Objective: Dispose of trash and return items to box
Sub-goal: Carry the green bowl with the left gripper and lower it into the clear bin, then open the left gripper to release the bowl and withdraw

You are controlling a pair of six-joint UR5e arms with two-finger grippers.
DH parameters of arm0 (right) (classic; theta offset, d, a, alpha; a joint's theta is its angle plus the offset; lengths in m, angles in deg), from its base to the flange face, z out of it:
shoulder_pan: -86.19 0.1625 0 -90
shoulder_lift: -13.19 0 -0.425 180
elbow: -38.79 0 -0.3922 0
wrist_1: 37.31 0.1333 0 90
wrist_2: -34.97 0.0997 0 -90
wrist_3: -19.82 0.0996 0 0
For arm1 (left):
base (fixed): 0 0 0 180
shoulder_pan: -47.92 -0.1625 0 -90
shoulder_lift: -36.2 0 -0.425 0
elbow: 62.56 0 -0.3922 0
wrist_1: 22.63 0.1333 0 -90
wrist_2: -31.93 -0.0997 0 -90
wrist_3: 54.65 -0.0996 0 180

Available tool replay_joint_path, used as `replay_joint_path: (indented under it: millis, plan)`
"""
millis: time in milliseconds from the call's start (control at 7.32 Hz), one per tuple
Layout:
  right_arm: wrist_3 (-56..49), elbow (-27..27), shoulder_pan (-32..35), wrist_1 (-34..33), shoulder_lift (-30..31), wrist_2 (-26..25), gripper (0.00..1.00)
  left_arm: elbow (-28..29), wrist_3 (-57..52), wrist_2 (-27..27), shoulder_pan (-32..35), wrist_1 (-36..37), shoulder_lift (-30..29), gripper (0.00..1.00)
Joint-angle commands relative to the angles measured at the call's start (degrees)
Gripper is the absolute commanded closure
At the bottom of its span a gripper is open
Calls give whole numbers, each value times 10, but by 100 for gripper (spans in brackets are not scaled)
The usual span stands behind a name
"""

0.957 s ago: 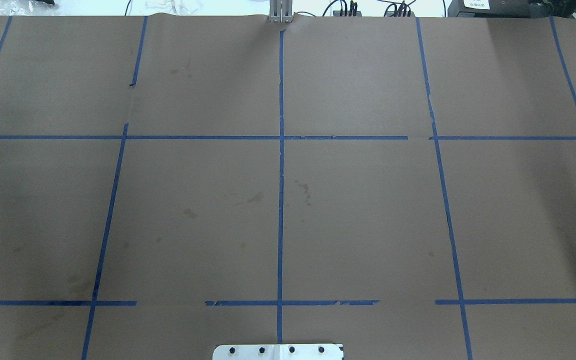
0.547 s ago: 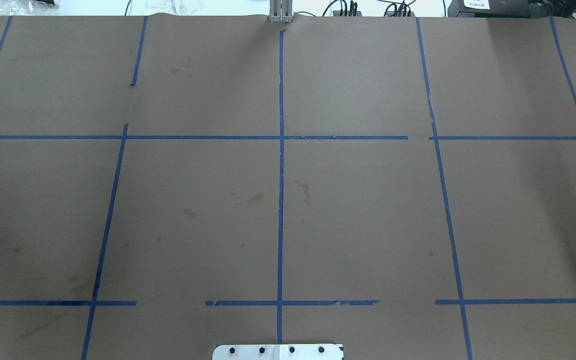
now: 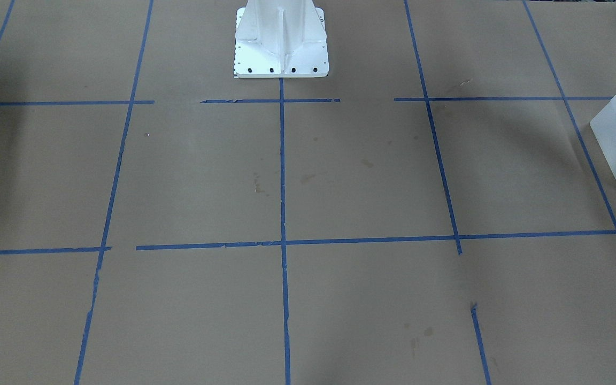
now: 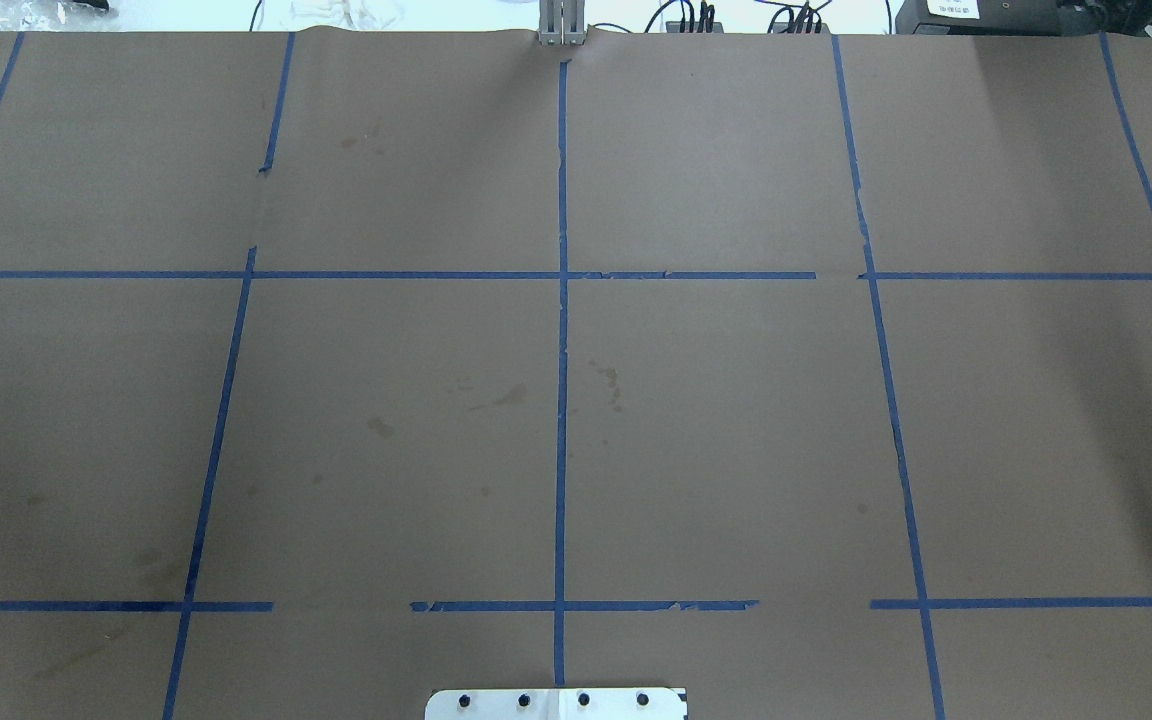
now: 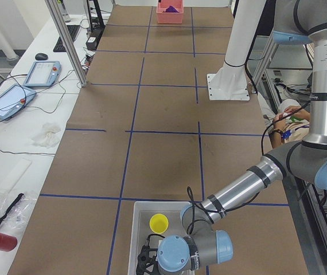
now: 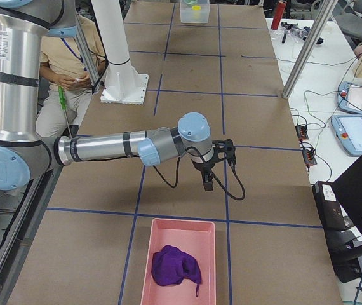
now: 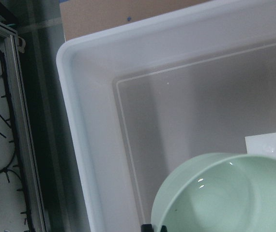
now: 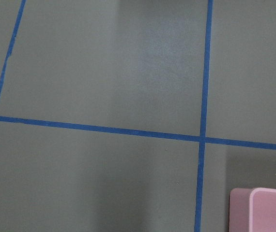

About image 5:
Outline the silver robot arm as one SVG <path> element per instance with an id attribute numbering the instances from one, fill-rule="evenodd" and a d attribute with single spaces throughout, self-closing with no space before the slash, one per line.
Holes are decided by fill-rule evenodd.
<path id="1" fill-rule="evenodd" d="M 180 218 L 186 236 L 162 240 L 153 274 L 182 274 L 230 260 L 230 237 L 212 225 L 276 180 L 295 176 L 327 190 L 327 1 L 277 1 L 273 38 L 278 44 L 314 44 L 308 134 L 263 154 L 258 164 L 203 202 L 185 206 Z"/>

